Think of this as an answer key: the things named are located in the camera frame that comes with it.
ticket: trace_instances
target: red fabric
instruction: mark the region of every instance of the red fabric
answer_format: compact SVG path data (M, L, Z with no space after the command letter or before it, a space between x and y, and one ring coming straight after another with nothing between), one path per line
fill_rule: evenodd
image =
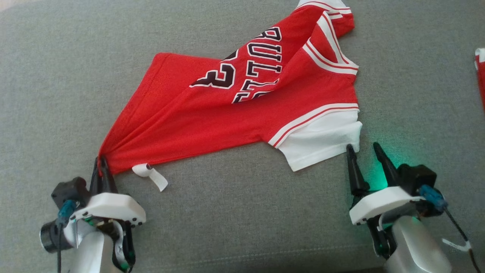
M476 55L475 58L477 64L478 88L480 89L482 103L485 109L485 61L480 62L480 55Z
M323 13L330 13L330 17L323 17ZM315 54L338 61L316 24L331 17L336 37L354 27L352 14L339 15L308 5L269 28L264 32L266 36L260 35L239 48L237 58L220 61L157 54L108 133L99 155L107 158L116 174L141 163L159 164L257 141L268 142L290 121L322 105L356 103L355 75L322 69L302 48L310 39L318 51ZM280 41L274 27L280 30ZM250 43L269 45L270 49L252 48L256 54L274 57L250 55ZM273 68L256 68L253 71L258 75L248 76L249 61ZM332 66L346 67L346 63ZM194 85L214 70L222 79L222 65L234 68L233 85L226 89ZM249 90L242 90L246 80L262 86L250 85Z

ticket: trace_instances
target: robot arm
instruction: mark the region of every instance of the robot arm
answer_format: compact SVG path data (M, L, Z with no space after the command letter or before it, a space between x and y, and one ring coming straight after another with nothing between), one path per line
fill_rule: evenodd
M75 248L71 273L124 273L135 263L131 231L146 222L145 210L119 194L105 158L97 159L89 191L80 177L61 182L51 194L59 218L44 224L40 239L50 253Z
M386 259L384 268L388 272L451 272L450 262L420 221L421 217L439 216L444 211L453 219L446 209L448 203L433 188L436 173L424 165L411 167L402 164L396 169L381 146L377 142L373 146L388 187L370 191L360 172L354 149L348 145L350 189L354 196L349 212L352 224L367 225L374 251L377 256ZM469 251L474 260L471 248Z

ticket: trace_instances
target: bulls jersey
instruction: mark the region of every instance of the bulls jersey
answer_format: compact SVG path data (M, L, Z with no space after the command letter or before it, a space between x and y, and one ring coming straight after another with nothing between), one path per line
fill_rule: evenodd
M157 54L99 155L119 173L264 141L296 171L358 150L358 66L337 40L353 27L340 0L302 0L223 60Z
M485 109L485 49L477 49L475 51L475 68L477 68L478 88L480 89Z

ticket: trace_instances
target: green light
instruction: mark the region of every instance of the green light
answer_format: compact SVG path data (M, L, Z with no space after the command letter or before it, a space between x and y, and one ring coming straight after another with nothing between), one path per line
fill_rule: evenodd
M410 157L408 156L408 150L394 147L388 147L383 143L380 143L384 152L386 152L389 159L394 163L396 168L399 167L402 163L410 164ZM381 190L387 188L388 182L386 180L386 176L384 175L384 171L382 170L381 163L377 160L375 154L372 155L371 165L370 166L363 166L363 170L369 170L369 173L365 175L366 181L371 186L371 190Z

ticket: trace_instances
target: white trim stripe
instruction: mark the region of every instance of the white trim stripe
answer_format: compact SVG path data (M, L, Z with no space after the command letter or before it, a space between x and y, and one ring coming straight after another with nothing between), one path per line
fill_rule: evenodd
M475 50L475 55L478 56L478 62L485 62L485 48Z
M283 141L288 137L289 134L308 125L315 119L318 119L332 112L356 110L359 110L357 103L334 103L318 107L317 109L312 110L281 127L281 129L279 129L279 131L270 139L270 141L268 141L268 143L275 148L278 148L281 143L283 143Z
M335 14L335 15L329 15L330 16L330 19L333 20L333 19L338 19L338 18L343 18L342 14L338 13L338 14Z
M312 51L311 49L305 44L303 46L303 50L310 56L310 58L315 62L315 64L317 64L318 66L320 66L321 68L325 69L325 70L328 70L328 71L331 71L331 72L334 72L334 73L339 73L339 74L351 74L351 75L357 75L357 69L353 69L353 68L336 68L336 67L332 67L326 63L324 63L322 60L320 60Z
M296 7L296 9L299 9L304 6L317 6L319 8L323 8L326 11L332 11L332 12L339 12L340 14L352 14L352 11L350 10L349 7L344 6L342 8L335 8L330 6L329 4L320 2L320 1L311 1L311 2L306 2L304 4L301 4Z
M335 66L338 68L355 68L358 69L359 66L350 62L349 64L339 64L330 61L329 59L325 58L320 52L315 48L315 46L311 43L310 39L307 41L307 46L311 49L312 53L315 54L322 62L327 63L328 65Z
M330 44L333 51L335 52L335 56L337 57L337 62L341 64L345 64L345 62L343 61L342 55L340 53L339 44L333 37L332 30L331 30L332 25L328 24L324 16L328 17L326 12L324 12L322 16L318 19L317 25L320 27L323 34L327 38L328 43Z

